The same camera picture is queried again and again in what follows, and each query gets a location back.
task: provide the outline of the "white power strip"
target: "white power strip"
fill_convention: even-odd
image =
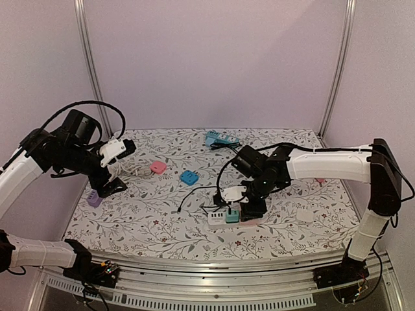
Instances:
[[[249,220],[247,222],[235,222],[232,224],[226,223],[226,211],[224,212],[208,212],[207,224],[209,229],[225,229],[225,228],[238,228],[238,227],[252,227],[263,223],[262,218]]]

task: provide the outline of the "blue power strip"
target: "blue power strip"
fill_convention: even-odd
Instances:
[[[218,133],[216,131],[208,131],[206,133],[205,145],[210,147],[213,143],[232,144],[238,143],[239,139],[230,135]]]

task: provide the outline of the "floral tablecloth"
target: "floral tablecloth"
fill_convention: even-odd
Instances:
[[[280,141],[307,147],[320,143],[311,130],[232,129],[218,132],[238,137],[256,148]],[[123,255],[170,259],[226,260],[263,259],[342,249],[357,228],[358,219],[338,180],[320,184],[314,179],[293,181],[292,186],[267,199],[262,224],[253,227],[211,230],[201,205],[213,205],[215,189],[196,190],[176,210],[189,192],[214,185],[217,174],[233,153],[204,146],[207,130],[131,130],[125,138],[136,142],[134,155],[112,168],[122,168],[120,178],[128,190],[103,200],[98,208],[88,205],[86,187],[65,238],[84,246]],[[148,174],[155,161],[167,164],[162,175]],[[193,186],[180,181],[185,170],[200,176]],[[229,167],[224,186],[244,179]],[[297,220],[297,209],[309,209],[314,221]]]

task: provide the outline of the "power strip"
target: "power strip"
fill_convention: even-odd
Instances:
[[[220,143],[220,144],[233,144],[233,143],[239,143],[239,139],[230,135],[218,133],[216,131],[208,131],[206,133],[206,146],[210,147],[214,143]]]
[[[247,222],[235,222],[232,224],[226,223],[226,213],[224,212],[208,212],[207,224],[209,229],[225,229],[225,228],[238,228],[238,227],[253,227],[263,223],[262,218],[249,220]]]

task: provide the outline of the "white wall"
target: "white wall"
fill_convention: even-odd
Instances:
[[[327,133],[330,146],[383,137],[415,183],[415,2],[358,1],[340,92]],[[351,184],[361,210],[368,187]],[[404,195],[409,192],[405,186]],[[415,202],[404,203],[399,227],[383,239],[408,310],[415,310]]]
[[[3,1],[0,20],[2,165],[31,130],[62,106],[92,98],[92,92],[72,0]],[[96,108],[86,111],[97,116]],[[0,228],[26,238],[60,240],[84,181],[42,176],[13,204]],[[24,277],[0,274],[0,310],[23,310],[32,279],[30,270]]]
[[[317,130],[345,9],[345,0],[86,1],[104,98],[129,128]]]

